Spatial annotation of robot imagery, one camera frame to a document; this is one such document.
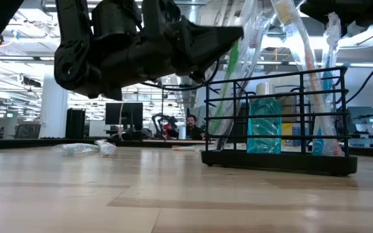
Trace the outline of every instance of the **ceiling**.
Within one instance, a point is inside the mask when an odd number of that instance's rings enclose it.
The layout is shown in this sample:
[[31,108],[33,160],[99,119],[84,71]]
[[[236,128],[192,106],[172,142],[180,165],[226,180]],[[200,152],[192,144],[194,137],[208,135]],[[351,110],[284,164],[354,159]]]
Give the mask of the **ceiling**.
[[[98,0],[87,0],[93,9]],[[175,1],[183,15],[200,25],[233,25],[244,1],[241,0],[189,0]],[[259,0],[258,11],[274,15],[270,0]],[[311,44],[317,47],[316,57],[321,58],[324,25],[301,15],[311,36]],[[60,29],[53,0],[25,0],[3,32],[4,42],[0,46],[0,114],[7,110],[19,111],[26,120],[38,120],[41,108],[42,88],[30,86],[27,80],[43,85],[46,72],[53,71],[53,57],[60,44]],[[267,47],[262,51],[265,61],[293,61],[286,44],[283,43],[280,23],[272,20],[267,38]],[[338,53],[338,62],[373,62],[373,27],[361,28],[352,25]],[[288,67],[264,66],[266,72],[287,71]],[[163,83],[189,82],[176,75],[163,78]],[[69,107],[86,109],[87,119],[103,119],[104,104],[112,102],[105,98],[89,100],[87,97],[69,92]],[[161,100],[165,97],[164,113],[185,119],[186,107],[192,107],[196,92],[179,93],[162,91],[141,84],[123,88],[125,101],[144,102],[146,121],[161,112]]]

